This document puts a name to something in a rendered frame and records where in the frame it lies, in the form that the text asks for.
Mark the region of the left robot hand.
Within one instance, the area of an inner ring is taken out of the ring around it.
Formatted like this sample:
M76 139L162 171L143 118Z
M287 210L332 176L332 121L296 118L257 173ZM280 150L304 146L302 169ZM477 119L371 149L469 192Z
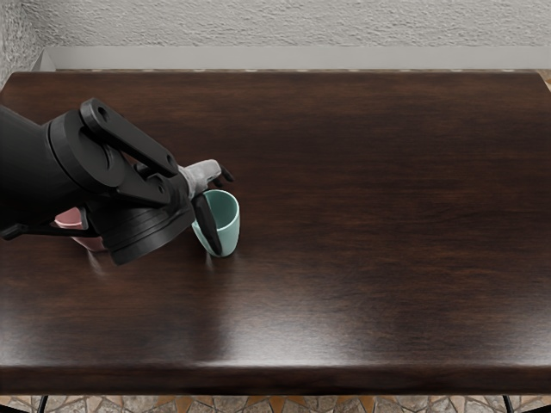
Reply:
M211 189L220 189L221 177L229 182L234 181L232 174L213 159L200 161L187 167L179 166L179 171L188 183L191 203L198 194Z

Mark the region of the teal cup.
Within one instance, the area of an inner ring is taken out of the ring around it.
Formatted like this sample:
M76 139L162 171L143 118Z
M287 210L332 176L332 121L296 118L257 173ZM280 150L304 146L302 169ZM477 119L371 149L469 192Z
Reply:
M192 207L195 213L192 228L205 250L215 257L232 254L240 232L240 209L235 196L211 189L198 194Z

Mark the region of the pink cup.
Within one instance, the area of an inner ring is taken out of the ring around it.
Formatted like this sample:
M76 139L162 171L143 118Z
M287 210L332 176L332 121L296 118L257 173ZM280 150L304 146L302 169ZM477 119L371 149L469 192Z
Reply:
M68 230L87 230L89 228L86 218L77 207L57 215L54 223L57 227ZM90 252L104 252L107 250L101 237L73 237L72 239Z

